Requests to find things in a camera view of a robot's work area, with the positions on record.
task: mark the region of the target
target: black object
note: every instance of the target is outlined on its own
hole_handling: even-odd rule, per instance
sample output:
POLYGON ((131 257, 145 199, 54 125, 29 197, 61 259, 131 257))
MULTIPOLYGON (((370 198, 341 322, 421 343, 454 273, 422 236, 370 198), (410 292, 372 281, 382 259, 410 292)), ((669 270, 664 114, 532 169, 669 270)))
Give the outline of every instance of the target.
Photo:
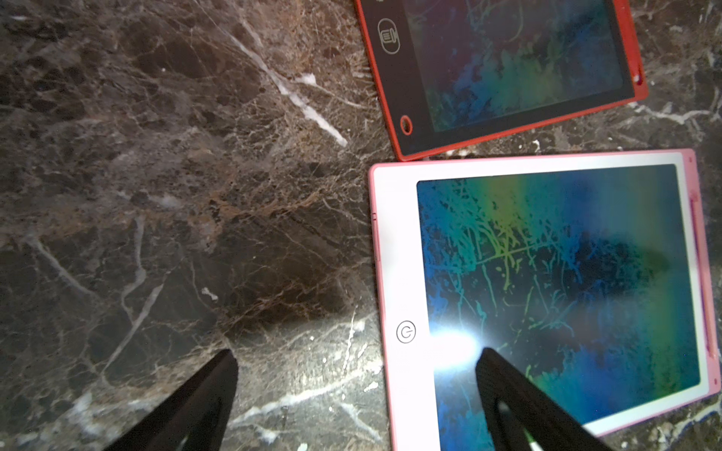
MULTIPOLYGON (((218 451, 237 383, 224 349, 105 451, 218 451)), ((547 451, 611 451, 491 348, 477 384, 496 451, 531 451, 523 428, 547 451)))
POLYGON ((105 451, 218 451, 237 384, 224 349, 105 451))
POLYGON ((546 451, 611 451, 491 348, 477 385, 496 451, 531 451, 523 428, 546 451))

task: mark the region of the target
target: white marble vein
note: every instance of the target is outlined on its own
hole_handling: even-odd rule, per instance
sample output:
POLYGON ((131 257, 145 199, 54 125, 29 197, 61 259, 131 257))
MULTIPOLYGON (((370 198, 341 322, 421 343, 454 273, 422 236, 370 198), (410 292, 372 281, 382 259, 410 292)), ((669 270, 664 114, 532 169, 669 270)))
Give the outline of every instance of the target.
POLYGON ((50 265, 58 271, 58 275, 70 286, 78 290, 79 292, 83 294, 87 294, 88 296, 97 297, 97 294, 92 292, 91 290, 85 288, 82 286, 80 282, 77 281, 69 272, 66 270, 58 261, 57 258, 53 254, 48 251, 48 249, 45 248, 45 246, 40 242, 38 237, 31 236, 28 238, 27 243, 35 248, 36 251, 38 251, 43 257, 45 257, 50 265))
POLYGON ((381 442, 381 435, 378 433, 378 431, 365 422, 363 422, 359 418, 359 411, 356 408, 356 406, 348 403, 337 403, 341 409, 343 409, 344 412, 348 413, 348 415, 351 417, 351 420, 353 420, 354 424, 359 427, 359 429, 363 429, 366 431, 374 440, 374 442, 381 442))

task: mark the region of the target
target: dark marble surface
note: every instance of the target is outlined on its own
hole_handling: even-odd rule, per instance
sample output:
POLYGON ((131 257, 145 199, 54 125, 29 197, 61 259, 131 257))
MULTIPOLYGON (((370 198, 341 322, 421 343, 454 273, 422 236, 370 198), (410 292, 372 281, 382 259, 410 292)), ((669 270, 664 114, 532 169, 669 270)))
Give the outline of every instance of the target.
MULTIPOLYGON (((651 94, 450 156, 698 150, 722 292, 722 4, 635 0, 651 94)), ((225 450, 387 450, 351 0, 0 4, 0 447, 96 450, 221 348, 225 450)), ((713 397, 608 437, 722 450, 713 397)))

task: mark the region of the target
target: pink writing tablet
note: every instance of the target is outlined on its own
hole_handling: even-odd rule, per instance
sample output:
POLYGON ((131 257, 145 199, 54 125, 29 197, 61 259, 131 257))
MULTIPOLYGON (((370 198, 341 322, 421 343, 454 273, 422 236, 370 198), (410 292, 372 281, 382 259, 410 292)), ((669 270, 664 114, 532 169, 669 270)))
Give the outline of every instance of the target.
POLYGON ((492 450, 491 347, 594 434, 719 391, 692 150, 376 165, 396 450, 492 450))

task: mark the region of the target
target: colorful scribbles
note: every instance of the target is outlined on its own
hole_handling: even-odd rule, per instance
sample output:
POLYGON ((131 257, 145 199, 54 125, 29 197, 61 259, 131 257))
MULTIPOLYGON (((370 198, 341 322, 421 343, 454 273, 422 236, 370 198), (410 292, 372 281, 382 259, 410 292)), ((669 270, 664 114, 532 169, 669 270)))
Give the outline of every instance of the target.
POLYGON ((604 0, 404 0, 436 131, 622 86, 604 0))
MULTIPOLYGON (((700 383, 672 165, 417 186, 432 337, 471 333, 586 423, 700 383)), ((435 372, 442 450, 491 450, 474 365, 435 372)))

